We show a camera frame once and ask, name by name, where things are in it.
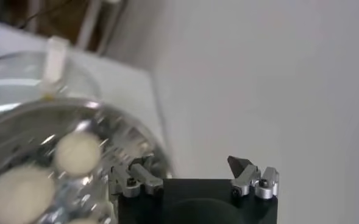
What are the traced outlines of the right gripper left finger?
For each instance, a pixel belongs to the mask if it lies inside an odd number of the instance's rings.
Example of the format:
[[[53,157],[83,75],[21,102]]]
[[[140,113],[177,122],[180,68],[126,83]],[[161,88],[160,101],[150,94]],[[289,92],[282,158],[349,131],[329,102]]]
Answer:
[[[141,193],[161,196],[164,183],[154,172],[155,164],[154,156],[136,158],[130,164],[114,163],[110,168],[110,195],[126,198],[135,198]]]

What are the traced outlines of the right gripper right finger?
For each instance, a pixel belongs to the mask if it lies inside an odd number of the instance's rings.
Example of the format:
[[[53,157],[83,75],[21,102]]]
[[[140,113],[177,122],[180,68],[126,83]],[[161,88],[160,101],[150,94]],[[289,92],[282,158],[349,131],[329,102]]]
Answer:
[[[267,167],[264,172],[248,159],[229,156],[227,158],[234,179],[230,180],[232,194],[245,197],[251,189],[257,198],[270,200],[279,194],[279,173],[274,167]]]

